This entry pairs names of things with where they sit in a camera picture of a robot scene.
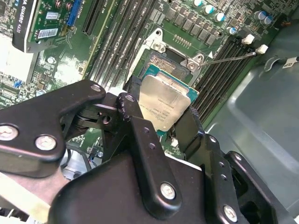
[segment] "metal screw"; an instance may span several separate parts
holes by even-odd
[[[217,142],[217,140],[213,136],[210,136],[210,140],[215,143]]]
[[[40,150],[49,151],[54,149],[56,146],[56,140],[48,135],[40,136],[36,139],[36,147]]]
[[[161,184],[161,193],[164,197],[166,197],[169,200],[172,200],[176,196],[176,192],[173,189],[173,187],[167,183]]]
[[[131,95],[126,95],[125,98],[131,102],[134,102],[134,98]]]
[[[223,207],[223,211],[230,221],[232,221],[234,223],[236,223],[238,221],[237,214],[232,209],[232,207],[230,207],[229,205],[225,205]]]
[[[101,92],[101,89],[98,85],[92,85],[90,88],[92,88],[94,91]]]
[[[10,141],[17,137],[19,134],[18,130],[15,127],[10,125],[0,126],[0,140],[1,141]]]
[[[242,158],[238,154],[235,154],[235,157],[237,158],[238,161],[242,160]]]
[[[98,157],[102,158],[102,157],[103,157],[103,155],[104,155],[104,153],[103,153],[103,152],[98,152]]]

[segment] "cable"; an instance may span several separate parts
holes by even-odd
[[[69,149],[67,149],[66,151],[67,151],[67,159],[66,159],[66,162],[60,166],[61,169],[66,168],[67,164],[69,164],[69,162],[71,160],[71,151]]]
[[[83,160],[84,160],[84,163],[85,163],[85,166],[86,166],[86,169],[87,171],[91,171],[92,170],[92,167],[88,161],[88,158],[85,154],[85,152],[83,152],[76,143],[72,143],[72,142],[67,142],[66,143],[66,148],[67,149],[70,149],[70,150],[73,150],[73,151],[76,151],[77,153],[79,153],[82,157],[83,157]]]
[[[224,58],[224,59],[217,60],[217,61],[213,61],[213,62],[203,63],[203,64],[201,65],[201,67],[203,67],[203,66],[207,66],[207,65],[211,65],[211,64],[222,63],[222,62],[229,62],[229,61],[242,60],[242,59],[245,59],[245,58],[247,58],[247,57],[254,57],[254,56],[256,56],[256,52],[251,52],[251,53],[245,54],[245,55],[243,55],[243,56],[239,56],[239,57]]]

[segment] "blue connector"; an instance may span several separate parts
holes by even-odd
[[[82,3],[82,0],[75,0],[74,3],[73,3],[73,7],[71,8],[71,13],[70,13],[70,16],[67,20],[67,25],[68,26],[73,26],[75,21],[76,21],[76,18],[77,18],[77,14],[79,12],[79,9],[80,9],[80,6],[81,6],[81,3]]]

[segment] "barcode sticker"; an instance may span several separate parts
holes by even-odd
[[[56,20],[56,19],[58,19],[58,15],[59,15],[59,13],[47,12],[46,19],[47,20]]]
[[[58,28],[56,29],[42,29],[39,31],[38,39],[45,38],[45,37],[51,37],[56,36],[58,32]]]

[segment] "ram slot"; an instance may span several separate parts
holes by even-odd
[[[250,52],[250,48],[241,45],[237,39],[228,40],[216,60],[230,57],[238,57]],[[199,112],[201,121],[204,121],[209,113],[219,104],[226,91],[240,75],[242,69],[251,60],[223,62],[211,65],[203,78],[196,86],[199,97],[193,104]]]
[[[137,14],[141,2],[142,0],[135,0],[132,2],[132,4],[129,5],[126,12],[124,13],[125,17],[119,25],[119,30],[117,31],[116,36],[109,44],[107,56],[103,59],[103,62],[101,63],[102,66],[97,72],[96,79],[94,80],[103,87],[105,87],[105,85],[103,84],[103,79],[107,77],[107,72],[110,66],[112,66],[112,63],[117,56],[119,48],[121,47],[121,44],[125,39],[127,32],[131,28],[134,16]]]
[[[144,1],[141,8],[142,10],[140,10],[139,11],[140,13],[136,15],[134,19],[133,27],[130,29],[127,38],[123,42],[124,44],[120,49],[120,52],[118,54],[118,57],[115,60],[115,63],[113,64],[113,66],[110,68],[110,71],[108,72],[108,74],[112,74],[113,71],[116,71],[116,75],[110,87],[116,86],[116,84],[119,82],[119,79],[122,75],[122,69],[126,65],[126,60],[128,59],[129,55],[133,54],[138,37],[154,5],[155,5],[155,0]]]
[[[127,12],[127,8],[130,5],[130,0],[123,0],[121,4],[117,7],[117,11],[115,13],[115,17],[111,22],[111,26],[106,34],[106,38],[104,42],[101,44],[99,54],[95,59],[93,64],[93,68],[90,72],[89,79],[99,82],[100,80],[100,69],[104,63],[104,59],[108,54],[108,50],[111,46],[112,41],[115,38],[116,33],[118,32],[121,25],[123,25],[123,17],[124,14]]]
[[[104,6],[103,0],[93,0],[92,5],[89,8],[87,17],[85,19],[82,32],[86,35],[90,35],[93,32],[94,26],[99,18],[100,12]]]

